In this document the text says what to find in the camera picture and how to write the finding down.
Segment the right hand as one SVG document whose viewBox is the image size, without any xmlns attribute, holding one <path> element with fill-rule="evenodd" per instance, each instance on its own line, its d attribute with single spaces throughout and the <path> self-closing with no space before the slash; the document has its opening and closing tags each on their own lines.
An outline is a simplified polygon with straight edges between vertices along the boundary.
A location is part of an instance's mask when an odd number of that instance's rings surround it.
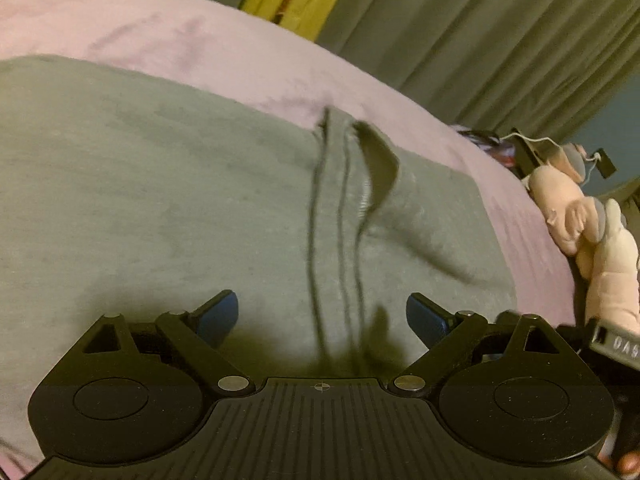
<svg viewBox="0 0 640 480">
<path fill-rule="evenodd" d="M 637 480 L 640 477 L 640 454 L 638 451 L 629 452 L 619 460 L 612 460 L 611 456 L 601 452 L 598 455 L 598 460 L 621 479 Z"/>
</svg>

